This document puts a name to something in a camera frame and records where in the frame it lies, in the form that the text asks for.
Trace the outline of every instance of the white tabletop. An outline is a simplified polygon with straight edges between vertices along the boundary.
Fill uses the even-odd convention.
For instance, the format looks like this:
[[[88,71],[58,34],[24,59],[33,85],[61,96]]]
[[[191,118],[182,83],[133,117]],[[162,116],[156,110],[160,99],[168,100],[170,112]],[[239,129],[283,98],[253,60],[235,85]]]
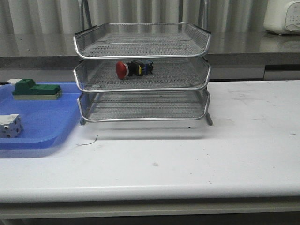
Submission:
[[[300,81],[208,89],[213,126],[87,123],[55,148],[0,150],[1,203],[299,196]]]

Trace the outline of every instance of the white appliance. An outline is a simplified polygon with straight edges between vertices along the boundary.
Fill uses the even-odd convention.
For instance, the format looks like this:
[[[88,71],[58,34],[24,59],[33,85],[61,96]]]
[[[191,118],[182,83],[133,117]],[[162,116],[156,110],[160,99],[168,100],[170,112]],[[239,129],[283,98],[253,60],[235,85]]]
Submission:
[[[277,34],[300,34],[300,0],[268,0],[263,26]]]

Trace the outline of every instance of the green terminal block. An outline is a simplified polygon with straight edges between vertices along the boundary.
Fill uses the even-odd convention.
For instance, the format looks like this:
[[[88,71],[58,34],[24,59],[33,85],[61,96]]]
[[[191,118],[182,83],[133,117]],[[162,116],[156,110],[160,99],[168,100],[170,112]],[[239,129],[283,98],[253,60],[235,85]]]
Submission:
[[[56,100],[61,89],[56,84],[36,84],[32,79],[22,79],[15,84],[15,100]]]

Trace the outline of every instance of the gray countertop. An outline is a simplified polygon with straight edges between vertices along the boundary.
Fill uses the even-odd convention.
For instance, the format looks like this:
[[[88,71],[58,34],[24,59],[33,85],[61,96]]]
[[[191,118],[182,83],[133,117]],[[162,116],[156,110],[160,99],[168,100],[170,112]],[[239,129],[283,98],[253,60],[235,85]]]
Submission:
[[[2,34],[0,68],[72,68],[78,64],[73,34]],[[300,36],[266,32],[213,33],[212,65],[300,64]]]

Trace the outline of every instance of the metal mesh tray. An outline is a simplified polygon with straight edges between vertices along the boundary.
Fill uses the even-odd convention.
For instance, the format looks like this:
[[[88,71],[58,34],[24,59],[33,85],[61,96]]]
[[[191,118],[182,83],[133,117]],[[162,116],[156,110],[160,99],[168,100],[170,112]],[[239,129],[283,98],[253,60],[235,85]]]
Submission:
[[[78,98],[88,122],[127,120],[199,120],[207,113],[210,95],[197,91],[110,92]]]
[[[206,54],[211,34],[190,23],[105,23],[74,36],[83,59],[193,57]]]
[[[198,90],[206,87],[209,81],[210,65],[201,57],[156,58],[152,61],[153,74],[133,75],[121,80],[115,72],[117,60],[86,60],[74,69],[75,81],[78,88],[87,93]]]

